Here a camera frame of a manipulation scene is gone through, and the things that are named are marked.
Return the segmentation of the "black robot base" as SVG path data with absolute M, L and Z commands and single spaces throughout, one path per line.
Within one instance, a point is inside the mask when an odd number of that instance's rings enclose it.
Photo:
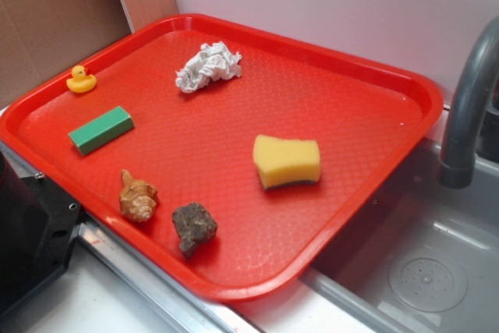
M 20 177 L 1 156 L 1 319 L 63 275 L 80 202 L 49 177 Z

